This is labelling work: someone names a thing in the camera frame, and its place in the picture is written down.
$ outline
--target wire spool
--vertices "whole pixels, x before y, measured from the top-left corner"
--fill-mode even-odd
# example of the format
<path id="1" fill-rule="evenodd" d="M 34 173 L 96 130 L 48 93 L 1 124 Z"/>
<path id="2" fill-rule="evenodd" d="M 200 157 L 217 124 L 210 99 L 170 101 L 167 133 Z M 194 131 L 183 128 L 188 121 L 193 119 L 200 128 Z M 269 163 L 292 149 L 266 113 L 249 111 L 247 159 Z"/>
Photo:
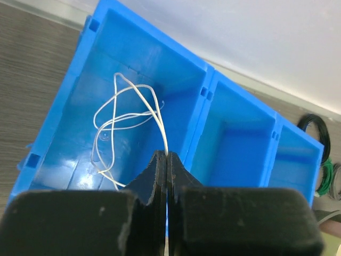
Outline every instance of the wire spool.
<path id="1" fill-rule="evenodd" d="M 329 192 L 331 187 L 333 178 L 334 178 L 334 171 L 331 159 L 327 159 L 322 166 L 323 168 L 323 178 L 320 187 L 317 189 L 318 196 L 323 196 Z"/>
<path id="2" fill-rule="evenodd" d="M 303 130 L 306 131 L 308 125 L 310 123 L 314 123 L 316 128 L 318 129 L 319 133 L 319 141 L 321 144 L 324 145 L 323 155 L 322 155 L 322 161 L 321 165 L 323 165 L 330 155 L 330 137 L 329 132 L 326 126 L 326 123 L 322 120 L 321 117 L 315 114 L 307 114 L 301 117 L 299 120 L 297 126 Z"/>
<path id="3" fill-rule="evenodd" d="M 340 163 L 334 164 L 333 178 L 331 181 L 330 189 L 328 191 L 329 197 L 338 201 L 341 201 L 341 189 L 336 188 L 335 182 L 337 180 L 337 177 L 339 176 L 340 171 L 341 171 L 341 164 Z"/>

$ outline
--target white wire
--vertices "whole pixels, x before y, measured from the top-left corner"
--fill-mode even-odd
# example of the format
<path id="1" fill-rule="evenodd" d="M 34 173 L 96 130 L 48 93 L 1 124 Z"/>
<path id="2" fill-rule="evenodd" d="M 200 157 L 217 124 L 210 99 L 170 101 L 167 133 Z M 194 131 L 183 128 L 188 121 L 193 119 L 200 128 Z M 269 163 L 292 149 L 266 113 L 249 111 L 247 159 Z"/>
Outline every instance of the white wire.
<path id="1" fill-rule="evenodd" d="M 120 90 L 119 92 L 117 92 L 117 82 L 116 82 L 116 77 L 120 76 L 126 83 L 128 83 L 130 85 L 130 87 L 124 88 L 122 90 Z M 91 163 L 98 169 L 98 173 L 102 174 L 104 177 L 106 177 L 107 179 L 109 179 L 110 181 L 112 181 L 114 187 L 116 190 L 118 190 L 117 185 L 124 187 L 125 185 L 116 181 L 110 170 L 113 167 L 114 163 L 115 163 L 115 149 L 114 149 L 114 142 L 113 142 L 113 132 L 114 130 L 126 130 L 126 129 L 132 129 L 135 127 L 138 127 L 144 123 L 146 123 L 147 121 L 149 121 L 150 119 L 152 119 L 154 117 L 157 125 L 159 126 L 159 129 L 161 131 L 161 135 L 164 141 L 164 146 L 165 146 L 165 154 L 168 155 L 168 143 L 167 143 L 167 138 L 166 138 L 166 132 L 165 132 L 165 128 L 164 128 L 164 124 L 163 124 L 163 120 L 161 117 L 161 113 L 160 110 L 163 108 L 163 106 L 165 105 L 165 103 L 162 101 L 163 105 L 161 106 L 161 108 L 159 108 L 159 104 L 158 104 L 158 100 L 155 94 L 155 91 L 153 90 L 152 87 L 150 87 L 149 85 L 145 85 L 145 84 L 139 84 L 139 85 L 134 85 L 131 81 L 129 81 L 128 79 L 126 79 L 121 73 L 115 73 L 113 76 L 113 85 L 114 85 L 114 95 L 107 101 L 105 102 L 95 113 L 94 117 L 93 117 L 93 124 L 95 126 L 95 128 L 98 130 L 96 135 L 95 135 L 95 139 L 94 139 L 94 143 L 93 143 L 93 147 L 92 147 L 92 152 L 91 152 Z M 153 110 L 151 108 L 151 106 L 149 105 L 149 103 L 147 102 L 147 100 L 145 99 L 145 97 L 141 94 L 141 92 L 137 89 L 139 87 L 144 87 L 147 88 L 151 91 L 153 99 L 155 101 L 155 107 L 156 110 Z M 121 93 L 131 90 L 133 89 L 136 94 L 140 97 L 140 99 L 143 101 L 143 103 L 146 105 L 146 107 L 148 108 L 149 111 L 145 111 L 143 113 L 127 113 L 127 114 L 123 114 L 121 116 L 116 117 L 116 104 L 117 104 L 117 96 L 119 96 Z M 107 106 L 110 102 L 113 101 L 113 114 L 112 114 L 112 119 L 106 121 L 104 124 L 102 124 L 100 127 L 97 126 L 96 124 L 96 117 L 99 114 L 99 112 L 105 107 Z M 119 128 L 115 128 L 115 123 L 117 122 L 121 122 L 127 119 L 131 119 L 131 118 L 136 118 L 139 116 L 148 116 L 151 115 L 149 118 L 147 118 L 146 120 L 136 124 L 136 125 L 132 125 L 132 126 L 128 126 L 128 127 L 119 127 Z M 99 139 L 99 135 L 102 131 L 111 131 L 111 153 L 112 153 L 112 160 L 111 160 L 111 164 L 109 166 L 107 166 L 103 160 L 103 158 L 101 157 L 101 154 L 99 152 L 98 149 L 98 139 Z M 94 156 L 94 152 L 96 150 L 96 153 L 98 155 L 98 158 L 100 160 L 100 162 L 102 163 L 102 165 L 106 168 L 104 170 L 101 170 L 93 161 L 93 156 Z"/>

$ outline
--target coiled cable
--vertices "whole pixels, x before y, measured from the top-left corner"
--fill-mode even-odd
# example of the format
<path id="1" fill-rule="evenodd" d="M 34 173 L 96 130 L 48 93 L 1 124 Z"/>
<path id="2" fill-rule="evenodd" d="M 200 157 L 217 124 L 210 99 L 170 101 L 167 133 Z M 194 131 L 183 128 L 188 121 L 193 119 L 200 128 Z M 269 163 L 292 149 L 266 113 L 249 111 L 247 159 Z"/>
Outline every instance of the coiled cable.
<path id="1" fill-rule="evenodd" d="M 121 77 L 121 79 L 123 79 L 130 87 L 124 88 L 120 91 L 117 92 L 117 76 Z M 162 101 L 162 106 L 161 108 L 159 107 L 159 103 L 158 103 L 158 99 L 156 97 L 155 91 L 154 89 L 149 86 L 149 85 L 145 85 L 145 84 L 138 84 L 135 85 L 133 84 L 130 80 L 128 80 L 123 74 L 121 73 L 115 73 L 113 76 L 113 85 L 114 85 L 114 95 L 106 102 L 104 103 L 95 113 L 94 117 L 93 117 L 93 124 L 95 126 L 95 128 L 97 129 L 97 133 L 94 139 L 94 143 L 93 143 L 93 147 L 92 147 L 92 151 L 91 151 L 91 163 L 93 164 L 93 166 L 98 170 L 98 173 L 103 175 L 104 177 L 106 177 L 107 179 L 109 179 L 110 181 L 112 181 L 113 186 L 115 187 L 116 190 L 118 190 L 118 185 L 121 187 L 125 187 L 124 184 L 118 182 L 117 180 L 115 180 L 111 174 L 111 169 L 115 163 L 115 147 L 114 147 L 114 142 L 113 142 L 113 133 L 114 130 L 126 130 L 126 129 L 132 129 L 135 127 L 138 127 L 140 125 L 143 125 L 144 123 L 146 123 L 148 120 L 154 118 L 162 135 L 163 141 L 164 141 L 164 146 L 165 146 L 165 154 L 168 155 L 168 143 L 167 143 L 167 138 L 166 138 L 166 131 L 165 131 L 165 127 L 164 127 L 164 123 L 162 120 L 162 116 L 161 116 L 161 112 L 160 110 L 163 108 L 164 106 L 164 102 Z M 139 88 L 140 87 L 144 87 L 150 90 L 153 99 L 154 99 L 154 103 L 155 103 L 155 108 L 156 110 L 153 110 L 152 107 L 149 105 L 149 103 L 147 102 L 147 100 L 145 99 L 145 97 L 142 95 L 142 93 L 140 92 Z M 134 90 L 136 92 L 136 94 L 140 97 L 140 99 L 143 101 L 143 103 L 145 104 L 145 106 L 148 108 L 148 111 L 145 111 L 143 113 L 126 113 L 120 116 L 116 116 L 116 102 L 117 102 L 117 96 L 119 96 L 120 94 L 128 91 L 128 90 Z M 112 119 L 106 121 L 104 124 L 102 124 L 101 126 L 98 126 L 96 123 L 96 117 L 99 114 L 99 112 L 101 112 L 101 110 L 106 107 L 108 104 L 110 104 L 111 102 L 113 102 L 113 112 L 112 112 Z M 132 126 L 128 126 L 128 127 L 115 127 L 115 124 L 127 119 L 131 119 L 131 118 L 136 118 L 139 116 L 150 116 L 149 118 L 145 119 L 144 121 L 132 125 Z M 98 139 L 99 139 L 99 135 L 101 132 L 103 131 L 111 131 L 111 153 L 112 153 L 112 160 L 110 164 L 106 164 L 100 154 L 99 148 L 98 148 Z M 99 166 L 97 166 L 97 164 L 94 161 L 94 154 L 97 154 L 101 164 L 104 166 L 104 168 L 100 168 Z"/>
<path id="2" fill-rule="evenodd" d="M 319 141 L 324 145 L 321 165 L 323 165 L 329 158 L 330 155 L 330 136 L 326 126 L 326 123 L 321 117 L 315 114 L 307 114 L 301 117 L 297 126 L 306 131 L 308 125 L 314 123 L 319 132 Z"/>
<path id="3" fill-rule="evenodd" d="M 331 159 L 327 159 L 323 166 L 323 178 L 320 187 L 317 189 L 318 196 L 323 196 L 327 194 L 331 188 L 332 181 L 334 179 L 333 165 Z"/>

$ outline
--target blue storage bin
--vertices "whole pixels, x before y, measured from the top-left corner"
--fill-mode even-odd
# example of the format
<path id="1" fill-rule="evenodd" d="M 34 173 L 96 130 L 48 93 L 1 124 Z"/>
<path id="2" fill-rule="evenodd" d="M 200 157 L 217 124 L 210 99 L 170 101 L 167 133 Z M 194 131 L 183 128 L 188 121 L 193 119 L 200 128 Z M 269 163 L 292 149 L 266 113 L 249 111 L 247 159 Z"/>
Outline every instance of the blue storage bin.
<path id="1" fill-rule="evenodd" d="M 286 119 L 282 121 L 269 187 L 294 188 L 312 205 L 323 145 Z"/>
<path id="2" fill-rule="evenodd" d="M 188 152 L 200 113 L 213 95 L 213 67 L 113 0 L 101 0 L 88 17 L 75 56 L 50 112 L 13 187 L 10 199 L 28 189 L 114 189 L 90 162 L 96 129 L 93 115 L 113 95 L 113 74 L 121 72 L 134 84 L 148 84 L 164 101 L 161 114 L 169 150 L 182 160 Z M 118 78 L 118 90 L 128 87 Z M 141 89 L 149 102 L 152 97 Z M 132 90 L 117 99 L 117 116 L 147 111 Z M 108 107 L 98 116 L 112 118 Z M 129 126 L 144 120 L 117 124 Z M 104 160 L 111 160 L 109 133 L 100 136 Z M 115 131 L 116 180 L 129 183 L 148 164 L 153 152 L 163 149 L 154 119 L 130 130 Z"/>
<path id="3" fill-rule="evenodd" d="M 185 167 L 203 184 L 262 187 L 269 182 L 278 145 L 278 114 L 215 72 Z"/>

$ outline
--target black wire coil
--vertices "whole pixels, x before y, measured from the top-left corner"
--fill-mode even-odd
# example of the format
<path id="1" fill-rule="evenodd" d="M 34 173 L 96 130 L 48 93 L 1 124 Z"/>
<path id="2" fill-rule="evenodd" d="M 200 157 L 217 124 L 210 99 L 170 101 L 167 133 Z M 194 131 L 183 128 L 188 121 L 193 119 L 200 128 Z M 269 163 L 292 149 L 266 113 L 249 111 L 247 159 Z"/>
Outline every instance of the black wire coil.
<path id="1" fill-rule="evenodd" d="M 319 132 L 319 141 L 321 144 L 324 145 L 323 155 L 322 155 L 322 161 L 321 165 L 327 161 L 329 154 L 330 154 L 330 137 L 329 132 L 326 126 L 326 123 L 322 120 L 321 117 L 315 114 L 307 114 L 301 117 L 299 120 L 297 126 L 303 130 L 306 131 L 308 125 L 310 123 L 314 123 L 316 128 Z"/>

